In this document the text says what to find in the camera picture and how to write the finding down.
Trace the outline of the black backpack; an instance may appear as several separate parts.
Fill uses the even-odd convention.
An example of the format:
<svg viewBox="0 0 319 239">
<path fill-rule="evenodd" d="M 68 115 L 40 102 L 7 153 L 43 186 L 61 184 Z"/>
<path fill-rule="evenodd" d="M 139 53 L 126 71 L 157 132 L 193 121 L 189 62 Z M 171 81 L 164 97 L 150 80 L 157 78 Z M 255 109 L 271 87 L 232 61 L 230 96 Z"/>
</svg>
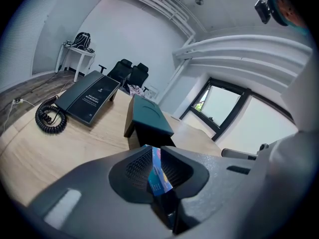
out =
<svg viewBox="0 0 319 239">
<path fill-rule="evenodd" d="M 91 42 L 91 35 L 87 32 L 80 32 L 77 34 L 75 37 L 72 47 L 81 49 L 81 50 L 86 50 Z"/>
</svg>

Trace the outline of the black office chair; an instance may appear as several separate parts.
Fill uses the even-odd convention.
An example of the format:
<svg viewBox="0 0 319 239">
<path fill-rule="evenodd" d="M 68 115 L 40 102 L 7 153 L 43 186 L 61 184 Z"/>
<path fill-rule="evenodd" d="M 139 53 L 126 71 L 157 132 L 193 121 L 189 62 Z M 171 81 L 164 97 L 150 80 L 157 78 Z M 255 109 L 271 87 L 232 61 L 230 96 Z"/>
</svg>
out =
<svg viewBox="0 0 319 239">
<path fill-rule="evenodd" d="M 132 72 L 132 62 L 127 59 L 118 61 L 115 67 L 107 74 L 108 77 L 122 84 Z"/>
<path fill-rule="evenodd" d="M 144 81 L 149 76 L 148 71 L 149 68 L 143 63 L 139 63 L 137 66 L 134 66 L 128 79 L 128 85 L 134 85 L 141 88 Z"/>
</svg>

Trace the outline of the black window frame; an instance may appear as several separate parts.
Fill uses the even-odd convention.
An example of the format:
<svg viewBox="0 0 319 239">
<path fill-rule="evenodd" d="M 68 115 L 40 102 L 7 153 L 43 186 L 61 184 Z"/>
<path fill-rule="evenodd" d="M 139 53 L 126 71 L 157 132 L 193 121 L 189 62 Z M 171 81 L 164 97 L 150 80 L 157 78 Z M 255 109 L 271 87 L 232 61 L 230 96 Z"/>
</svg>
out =
<svg viewBox="0 0 319 239">
<path fill-rule="evenodd" d="M 226 119 L 223 121 L 221 125 L 217 125 L 217 123 L 211 117 L 204 115 L 202 112 L 196 110 L 195 108 L 195 105 L 197 105 L 200 99 L 204 96 L 204 92 L 207 90 L 211 90 L 212 87 L 218 87 L 239 95 L 239 100 L 236 102 L 232 110 L 228 113 Z M 290 122 L 294 122 L 291 114 L 286 109 L 284 109 L 277 103 L 269 100 L 268 98 L 252 91 L 249 88 L 240 87 L 236 84 L 228 83 L 222 80 L 217 80 L 211 77 L 207 80 L 200 92 L 197 94 L 197 96 L 194 98 L 194 100 L 190 103 L 190 105 L 186 108 L 184 113 L 179 118 L 183 119 L 188 112 L 193 112 L 195 116 L 197 116 L 210 129 L 212 129 L 215 132 L 215 135 L 211 137 L 211 140 L 216 141 L 221 138 L 222 134 L 226 132 L 226 130 L 239 116 L 240 111 L 243 110 L 243 107 L 247 103 L 249 97 L 254 97 L 258 99 L 259 101 L 265 103 L 266 105 L 280 113 Z"/>
</svg>

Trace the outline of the small white side table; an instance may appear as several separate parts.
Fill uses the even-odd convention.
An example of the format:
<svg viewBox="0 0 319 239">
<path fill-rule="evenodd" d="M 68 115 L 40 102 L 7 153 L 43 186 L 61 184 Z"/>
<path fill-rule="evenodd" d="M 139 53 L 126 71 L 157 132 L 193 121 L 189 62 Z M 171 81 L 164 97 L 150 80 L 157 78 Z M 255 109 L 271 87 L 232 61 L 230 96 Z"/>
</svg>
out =
<svg viewBox="0 0 319 239">
<path fill-rule="evenodd" d="M 157 95 L 158 95 L 158 90 L 157 88 L 149 85 L 149 86 L 144 86 L 144 95 L 147 99 L 150 99 L 150 100 L 155 100 Z"/>
</svg>

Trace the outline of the dark green box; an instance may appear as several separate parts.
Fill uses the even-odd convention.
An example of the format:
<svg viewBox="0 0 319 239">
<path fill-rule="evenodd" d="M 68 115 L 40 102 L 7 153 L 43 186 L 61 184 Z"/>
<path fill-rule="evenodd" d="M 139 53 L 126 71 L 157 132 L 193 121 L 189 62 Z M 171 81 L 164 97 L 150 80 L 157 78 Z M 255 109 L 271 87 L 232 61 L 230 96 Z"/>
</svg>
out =
<svg viewBox="0 0 319 239">
<path fill-rule="evenodd" d="M 171 139 L 173 135 L 172 128 L 157 104 L 138 95 L 132 97 L 124 130 L 129 149 L 144 145 L 175 147 Z"/>
</svg>

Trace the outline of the patterned cloth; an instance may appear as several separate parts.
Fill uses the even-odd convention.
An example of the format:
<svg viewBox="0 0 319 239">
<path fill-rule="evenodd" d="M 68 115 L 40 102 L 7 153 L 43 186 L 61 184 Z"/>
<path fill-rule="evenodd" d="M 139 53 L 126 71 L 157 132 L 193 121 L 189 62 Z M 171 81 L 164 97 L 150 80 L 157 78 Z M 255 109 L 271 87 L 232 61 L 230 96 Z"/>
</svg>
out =
<svg viewBox="0 0 319 239">
<path fill-rule="evenodd" d="M 140 88 L 139 86 L 127 84 L 127 87 L 129 89 L 128 92 L 131 97 L 133 97 L 134 95 L 137 95 L 137 96 L 145 98 L 145 93 L 142 90 L 142 88 Z"/>
</svg>

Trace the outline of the blue card packet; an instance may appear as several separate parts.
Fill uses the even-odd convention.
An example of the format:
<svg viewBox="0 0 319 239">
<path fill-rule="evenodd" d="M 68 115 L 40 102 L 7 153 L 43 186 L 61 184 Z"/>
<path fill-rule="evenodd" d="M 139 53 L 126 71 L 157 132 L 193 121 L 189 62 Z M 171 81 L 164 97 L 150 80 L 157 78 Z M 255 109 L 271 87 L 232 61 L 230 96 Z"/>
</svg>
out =
<svg viewBox="0 0 319 239">
<path fill-rule="evenodd" d="M 157 147 L 152 147 L 152 170 L 148 183 L 154 196 L 163 195 L 173 188 L 161 167 L 161 149 Z"/>
</svg>

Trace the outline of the bundle of white ceiling pipes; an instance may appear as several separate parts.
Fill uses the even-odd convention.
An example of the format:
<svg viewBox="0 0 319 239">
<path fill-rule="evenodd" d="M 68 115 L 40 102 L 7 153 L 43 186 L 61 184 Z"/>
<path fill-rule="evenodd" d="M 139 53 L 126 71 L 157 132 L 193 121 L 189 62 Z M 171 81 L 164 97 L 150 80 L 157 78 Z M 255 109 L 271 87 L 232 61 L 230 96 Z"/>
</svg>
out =
<svg viewBox="0 0 319 239">
<path fill-rule="evenodd" d="M 138 0 L 156 9 L 186 35 L 173 52 L 191 65 L 218 67 L 286 86 L 313 51 L 308 37 L 271 19 L 261 22 L 257 0 Z"/>
</svg>

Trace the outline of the black desk telephone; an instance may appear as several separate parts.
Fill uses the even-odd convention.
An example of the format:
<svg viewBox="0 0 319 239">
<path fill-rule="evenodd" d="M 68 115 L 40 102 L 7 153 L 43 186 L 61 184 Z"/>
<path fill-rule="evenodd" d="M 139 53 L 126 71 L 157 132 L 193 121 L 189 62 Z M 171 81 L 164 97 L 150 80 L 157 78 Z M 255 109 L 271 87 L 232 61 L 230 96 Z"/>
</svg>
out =
<svg viewBox="0 0 319 239">
<path fill-rule="evenodd" d="M 113 101 L 120 82 L 93 71 L 74 83 L 54 102 L 82 124 L 91 126 L 105 102 Z"/>
</svg>

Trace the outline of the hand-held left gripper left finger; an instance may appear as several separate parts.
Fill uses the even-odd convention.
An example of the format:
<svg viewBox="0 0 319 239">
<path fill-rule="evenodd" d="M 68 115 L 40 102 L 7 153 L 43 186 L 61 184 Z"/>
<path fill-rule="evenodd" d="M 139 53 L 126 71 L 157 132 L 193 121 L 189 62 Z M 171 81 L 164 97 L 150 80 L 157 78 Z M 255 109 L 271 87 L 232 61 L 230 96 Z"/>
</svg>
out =
<svg viewBox="0 0 319 239">
<path fill-rule="evenodd" d="M 168 239 L 147 191 L 150 146 L 85 162 L 42 190 L 28 205 L 58 237 Z"/>
</svg>

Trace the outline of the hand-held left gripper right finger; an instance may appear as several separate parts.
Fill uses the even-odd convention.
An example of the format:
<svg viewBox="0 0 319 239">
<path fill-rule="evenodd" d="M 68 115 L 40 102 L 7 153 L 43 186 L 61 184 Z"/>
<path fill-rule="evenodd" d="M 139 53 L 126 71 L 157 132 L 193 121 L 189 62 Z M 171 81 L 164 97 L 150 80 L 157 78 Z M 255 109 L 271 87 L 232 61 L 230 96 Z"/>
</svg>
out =
<svg viewBox="0 0 319 239">
<path fill-rule="evenodd" d="M 164 202 L 173 210 L 172 233 L 181 234 L 215 214 L 234 194 L 255 161 L 163 146 L 161 168 L 172 189 Z"/>
</svg>

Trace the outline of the white window blinds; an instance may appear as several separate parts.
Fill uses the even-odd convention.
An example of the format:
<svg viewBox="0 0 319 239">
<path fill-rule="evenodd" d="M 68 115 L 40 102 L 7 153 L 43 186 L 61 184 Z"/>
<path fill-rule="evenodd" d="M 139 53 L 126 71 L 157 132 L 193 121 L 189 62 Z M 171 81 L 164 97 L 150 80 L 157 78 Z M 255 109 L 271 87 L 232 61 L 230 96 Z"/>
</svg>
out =
<svg viewBox="0 0 319 239">
<path fill-rule="evenodd" d="M 62 42 L 100 1 L 24 0 L 0 38 L 0 93 L 54 71 Z"/>
</svg>

